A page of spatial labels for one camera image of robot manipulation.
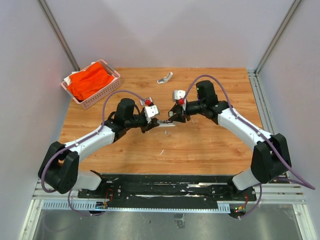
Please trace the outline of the grey white stapler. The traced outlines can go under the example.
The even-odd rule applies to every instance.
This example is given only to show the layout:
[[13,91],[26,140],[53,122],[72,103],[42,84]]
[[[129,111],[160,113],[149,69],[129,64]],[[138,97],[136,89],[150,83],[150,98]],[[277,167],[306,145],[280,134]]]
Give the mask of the grey white stapler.
[[176,124],[173,121],[168,120],[158,120],[156,127],[175,127]]

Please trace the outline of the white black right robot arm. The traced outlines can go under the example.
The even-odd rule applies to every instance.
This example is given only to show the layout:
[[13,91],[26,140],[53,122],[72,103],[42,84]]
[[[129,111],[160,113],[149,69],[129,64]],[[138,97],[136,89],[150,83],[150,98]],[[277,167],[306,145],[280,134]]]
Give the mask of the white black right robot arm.
[[243,118],[228,101],[218,99],[211,81],[198,82],[196,90],[194,101],[187,100],[184,90],[173,92],[175,104],[168,112],[169,120],[185,123],[193,115],[205,116],[232,132],[252,150],[250,167],[236,174],[226,188],[230,199],[238,200],[246,189],[266,184],[288,171],[292,164],[287,140],[282,134],[273,135]]

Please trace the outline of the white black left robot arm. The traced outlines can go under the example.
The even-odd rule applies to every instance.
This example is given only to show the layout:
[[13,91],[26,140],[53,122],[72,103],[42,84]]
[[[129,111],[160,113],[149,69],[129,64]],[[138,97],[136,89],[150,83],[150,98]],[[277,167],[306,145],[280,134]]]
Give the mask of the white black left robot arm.
[[108,119],[94,131],[68,143],[53,142],[39,168],[38,177],[46,193],[66,194],[71,190],[89,190],[96,198],[107,193],[107,185],[100,173],[79,170],[79,164],[99,149],[111,145],[128,130],[139,128],[142,133],[159,126],[158,107],[149,99],[138,114],[134,113],[135,101],[123,98]]

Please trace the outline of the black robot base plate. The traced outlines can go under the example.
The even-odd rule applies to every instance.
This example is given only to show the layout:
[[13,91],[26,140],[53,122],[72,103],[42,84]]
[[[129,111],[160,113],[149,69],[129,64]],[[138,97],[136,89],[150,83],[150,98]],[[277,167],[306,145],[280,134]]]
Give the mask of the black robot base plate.
[[152,205],[200,204],[204,201],[253,203],[256,191],[249,187],[234,191],[232,175],[179,174],[102,174],[102,186],[97,190],[80,189],[80,199],[109,200],[112,203],[132,201]]

